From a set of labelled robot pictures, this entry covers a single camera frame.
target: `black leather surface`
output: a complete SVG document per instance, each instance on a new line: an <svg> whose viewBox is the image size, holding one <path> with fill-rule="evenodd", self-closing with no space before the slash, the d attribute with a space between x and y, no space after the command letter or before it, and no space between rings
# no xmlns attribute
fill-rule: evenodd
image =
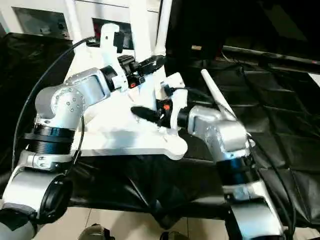
<svg viewBox="0 0 320 240"><path fill-rule="evenodd" d="M70 44L67 41L11 34L0 44L1 161L0 188L8 180L14 127L32 85ZM63 81L71 59L49 76L46 84ZM206 90L197 64L181 70L187 86ZM320 224L320 88L304 73L270 73L239 66L206 66L236 115L280 168L294 196L300 226ZM28 128L34 108L24 122ZM181 135L188 152L180 161L162 155L82 157L72 170L71 206L151 213L163 227L180 217L224 218L226 203L215 166L201 140ZM279 180L255 147L264 177L282 199Z"/></svg>

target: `black cable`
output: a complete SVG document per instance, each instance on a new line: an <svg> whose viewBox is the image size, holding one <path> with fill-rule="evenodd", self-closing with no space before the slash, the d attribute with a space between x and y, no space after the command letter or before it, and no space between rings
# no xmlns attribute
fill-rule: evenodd
<svg viewBox="0 0 320 240"><path fill-rule="evenodd" d="M247 75L245 73L245 70L244 70L244 66L239 63L240 66L241 66L241 73L243 75L243 77L247 80ZM281 177L280 175L280 172L278 170L278 168L275 166L274 162L271 160L271 158L268 156L268 154L266 153L266 151L261 147L261 145L256 142L256 145L257 147L262 151L262 153L264 154L264 156L266 157L266 159L268 160L269 164L271 165L272 169L274 170L275 174L277 175L277 177L279 178L283 188L284 188L284 191L288 197L288 202L290 204L290 207L291 207L291 211L292 211L292 232L290 233L291 234L291 237L293 238L293 235L295 233L295 230L296 230L296 224L297 224L297 213L296 213L296 208L295 208L295 205L294 205L294 201L293 201L293 198L292 196L289 194L289 190L287 188L287 186L285 185L285 181L283 180L283 178Z"/></svg>
<svg viewBox="0 0 320 240"><path fill-rule="evenodd" d="M84 141L84 137L85 137L85 118L84 116L81 117L81 137L80 137L80 141L79 141L79 145L78 145L78 149L75 151L74 155L73 155L73 165L76 164L78 158L81 155L81 146L82 146L82 142Z"/></svg>
<svg viewBox="0 0 320 240"><path fill-rule="evenodd" d="M215 99L213 99L213 97L209 96L208 94L198 90L198 89L194 89L194 88L191 88L191 87L174 87L173 90L177 90L177 89L185 89L185 90L188 90L188 92L191 92L191 93L194 93L194 94L198 94L199 96L202 96L204 98L206 98L207 100L211 101L211 102L214 102L216 103L218 106L221 106L226 112L228 112L231 116L234 117L234 119L236 120L237 117L229 110L227 109L223 104L215 101ZM293 199L289 193L289 190L282 178L282 176L280 175L280 172L278 170L278 168L275 166L274 162L271 160L271 158L268 156L268 154L265 152L265 150L262 148L262 146L257 142L255 141L251 134L247 132L247 136L249 139L251 139L252 141L255 142L255 145L261 150L262 154L264 154L264 156L266 157L267 161L269 162L269 164L271 165L271 168L274 170L276 176L278 177L281 185L283 186L283 189L288 197L288 201L289 201L289 204L291 206L291 210L292 210L292 222L288 222L288 225L290 225L289 229L290 229L290 236L293 237L293 234L295 233L295 229L296 229L296 209L295 209L295 206L293 204Z"/></svg>
<svg viewBox="0 0 320 240"><path fill-rule="evenodd" d="M48 72L65 56L67 56L73 49L78 47L79 45L85 43L86 41L94 39L94 36L87 37L85 39L82 39L81 41L77 42L76 44L72 45L68 50L63 52L47 69L46 71L42 74L42 76L39 78L39 80L36 82L36 84L33 86L31 92L29 93L26 101L24 102L24 105L22 107L22 110L20 112L20 115L18 117L15 130L14 130L14 136L13 136L13 145L12 145L12 162L11 162L11 173L15 169L16 166L16 148L17 148L17 139L18 139L18 133L20 130L20 124L21 121L24 117L25 111L27 106L30 104L31 100L34 98L34 95L38 92L40 84L43 82L45 79L45 76L48 74Z"/></svg>
<svg viewBox="0 0 320 240"><path fill-rule="evenodd" d="M81 117L81 137L80 137L80 140L79 140L79 145L78 145L77 150L73 154L72 165L64 173L65 176L69 175L69 173L71 172L73 166L76 165L79 157L81 156L81 146L82 146L82 142L84 141L84 137L85 137L85 118L84 118L84 116L82 116Z"/></svg>
<svg viewBox="0 0 320 240"><path fill-rule="evenodd" d="M283 216L284 216L284 218L287 222L287 225L288 225L288 233L289 233L289 236L291 237L291 238L289 238L289 240L292 240L292 237L293 237L292 232L294 232L294 231L292 229L293 224L292 224L291 219L289 217L289 213L288 213L287 209L285 208L285 205L282 202L282 200L280 199L279 195L270 187L270 185L268 184L268 182L266 181L266 179L262 175L261 171L258 170L258 172L259 172L260 178L264 181L266 187L268 188L269 193L277 201L278 206L280 207L280 209L283 213Z"/></svg>

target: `white mounting plate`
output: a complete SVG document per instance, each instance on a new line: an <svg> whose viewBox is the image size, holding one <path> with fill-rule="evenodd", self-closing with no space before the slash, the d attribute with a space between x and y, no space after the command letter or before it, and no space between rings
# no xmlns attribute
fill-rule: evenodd
<svg viewBox="0 0 320 240"><path fill-rule="evenodd" d="M91 67L105 67L100 48L85 48L87 50L76 53L68 75ZM85 51L87 53L83 58L81 56ZM183 81L181 77L170 79L171 82L175 80L178 81L176 85ZM158 127L132 114L131 107L141 102L141 92L142 88L138 87L124 92L116 91L109 98L86 110L82 156L162 154L172 160L179 160L184 156L188 145L179 137L177 129ZM72 144L73 151L78 148L80 137L81 133L76 132Z"/></svg>

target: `silver robot arm segment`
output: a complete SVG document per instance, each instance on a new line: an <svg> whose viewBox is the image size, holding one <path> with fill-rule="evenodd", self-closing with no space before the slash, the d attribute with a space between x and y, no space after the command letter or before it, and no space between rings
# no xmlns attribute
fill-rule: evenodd
<svg viewBox="0 0 320 240"><path fill-rule="evenodd" d="M188 133L202 139L216 162L230 211L230 239L282 236L283 226L250 151L247 131L215 109L194 106L188 113Z"/></svg>
<svg viewBox="0 0 320 240"><path fill-rule="evenodd" d="M72 163L75 130L89 106L110 96L112 76L112 68L91 68L38 93L34 129L25 135L29 144L3 193L0 239L32 239L65 213L72 183L64 171Z"/></svg>

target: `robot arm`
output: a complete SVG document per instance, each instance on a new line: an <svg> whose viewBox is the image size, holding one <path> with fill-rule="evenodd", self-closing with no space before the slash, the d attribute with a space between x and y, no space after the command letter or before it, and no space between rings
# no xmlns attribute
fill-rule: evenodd
<svg viewBox="0 0 320 240"><path fill-rule="evenodd" d="M126 89L143 83L144 75L165 62L163 56L141 63L131 56L118 60L129 84ZM38 93L34 128L24 135L28 145L2 196L0 239L32 239L44 224L66 212L72 194L66 172L73 164L70 153L76 128L86 109L120 89L122 79L111 66L91 68Z"/></svg>
<svg viewBox="0 0 320 240"><path fill-rule="evenodd" d="M168 96L172 94L166 88ZM175 92L186 88L175 88ZM131 108L137 116L152 122L159 114L141 106ZM245 127L228 112L196 105L166 113L164 127L178 125L207 145L222 182L227 211L225 225L230 239L282 238L283 226L253 162Z"/></svg>

